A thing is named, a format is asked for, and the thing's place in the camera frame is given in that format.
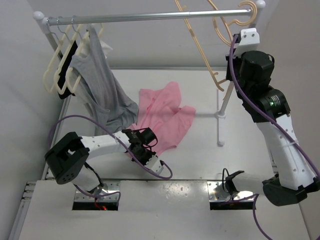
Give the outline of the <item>tan plastic hanger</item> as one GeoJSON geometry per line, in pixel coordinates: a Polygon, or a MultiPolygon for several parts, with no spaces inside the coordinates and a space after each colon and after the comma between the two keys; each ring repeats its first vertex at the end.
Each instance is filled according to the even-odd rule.
{"type": "MultiPolygon", "coordinates": [[[[221,21],[222,21],[222,23],[224,25],[224,28],[225,28],[225,30],[226,30],[226,32],[228,34],[229,40],[227,40],[222,35],[222,33],[221,33],[221,31],[220,31],[220,29],[218,27],[218,23],[217,23],[216,18],[212,17],[213,28],[214,28],[217,36],[220,38],[220,40],[224,44],[226,44],[229,47],[231,46],[231,41],[234,38],[232,36],[231,30],[230,30],[230,26],[231,25],[235,24],[235,25],[238,25],[238,26],[241,26],[241,27],[246,27],[246,26],[249,26],[250,24],[253,24],[254,20],[258,19],[258,6],[253,1],[244,0],[244,1],[240,2],[238,4],[238,6],[239,7],[242,7],[242,6],[249,7],[249,9],[252,11],[252,14],[251,14],[251,17],[250,17],[250,19],[248,21],[240,21],[238,19],[233,19],[230,22],[227,22],[224,17],[222,17],[222,16],[220,17],[220,19],[221,19],[221,21]]],[[[210,66],[210,63],[209,63],[209,61],[208,61],[208,59],[207,59],[207,57],[206,57],[206,55],[205,55],[205,53],[203,51],[198,39],[197,39],[197,36],[195,35],[194,30],[193,30],[192,26],[190,25],[190,22],[186,18],[184,18],[183,21],[184,21],[184,23],[185,23],[185,25],[186,25],[189,33],[190,33],[190,36],[192,37],[192,39],[193,39],[193,41],[194,41],[194,43],[195,43],[195,45],[196,45],[201,57],[202,57],[202,60],[204,61],[205,67],[207,68],[207,70],[208,70],[208,72],[209,72],[209,74],[210,74],[215,86],[217,87],[217,89],[219,91],[224,92],[225,90],[221,87],[221,84],[226,82],[226,79],[223,79],[223,80],[220,80],[220,81],[217,80],[216,76],[218,75],[218,73],[212,70],[212,68],[210,66]]]]}

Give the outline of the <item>pink t-shirt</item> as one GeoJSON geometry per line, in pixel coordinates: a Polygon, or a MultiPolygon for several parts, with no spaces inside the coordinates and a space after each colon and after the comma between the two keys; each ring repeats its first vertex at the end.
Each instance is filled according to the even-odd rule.
{"type": "Polygon", "coordinates": [[[157,141],[152,141],[152,150],[161,155],[174,149],[188,133],[196,116],[196,109],[180,107],[182,96],[177,82],[169,82],[163,89],[141,89],[137,123],[128,128],[138,130],[150,128],[157,141]]]}

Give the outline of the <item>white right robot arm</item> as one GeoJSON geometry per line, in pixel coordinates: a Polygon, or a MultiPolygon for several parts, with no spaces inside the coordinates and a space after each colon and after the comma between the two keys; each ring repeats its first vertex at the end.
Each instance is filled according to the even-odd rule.
{"type": "Polygon", "coordinates": [[[298,204],[320,189],[320,178],[298,150],[291,109],[285,95],[270,86],[273,56],[258,50],[226,57],[227,79],[235,85],[244,109],[263,134],[273,176],[252,175],[238,170],[228,175],[224,187],[230,195],[252,191],[264,195],[275,206],[298,204]]]}

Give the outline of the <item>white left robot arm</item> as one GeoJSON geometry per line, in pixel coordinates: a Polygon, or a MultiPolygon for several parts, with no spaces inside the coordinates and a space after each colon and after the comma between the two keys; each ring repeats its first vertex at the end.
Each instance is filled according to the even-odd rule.
{"type": "Polygon", "coordinates": [[[156,139],[150,128],[124,129],[100,136],[69,132],[45,154],[45,161],[57,184],[72,183],[89,195],[102,196],[105,185],[87,161],[113,153],[128,153],[134,162],[159,174],[163,165],[150,145],[156,139]]]}

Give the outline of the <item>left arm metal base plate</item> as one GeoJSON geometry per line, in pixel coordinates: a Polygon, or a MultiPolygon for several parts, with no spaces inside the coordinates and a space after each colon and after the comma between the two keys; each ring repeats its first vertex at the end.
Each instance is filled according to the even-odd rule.
{"type": "Polygon", "coordinates": [[[117,203],[121,199],[120,182],[105,181],[90,192],[83,188],[76,188],[74,194],[75,202],[94,202],[97,200],[100,203],[117,203]]]}

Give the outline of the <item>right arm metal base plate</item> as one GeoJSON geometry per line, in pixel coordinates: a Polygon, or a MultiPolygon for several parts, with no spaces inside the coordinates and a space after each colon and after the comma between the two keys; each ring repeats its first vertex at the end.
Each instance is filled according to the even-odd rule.
{"type": "Polygon", "coordinates": [[[248,198],[248,200],[251,201],[253,199],[253,193],[250,191],[240,191],[230,195],[223,190],[222,181],[220,180],[207,181],[207,190],[210,203],[239,201],[250,196],[251,198],[248,198]]]}

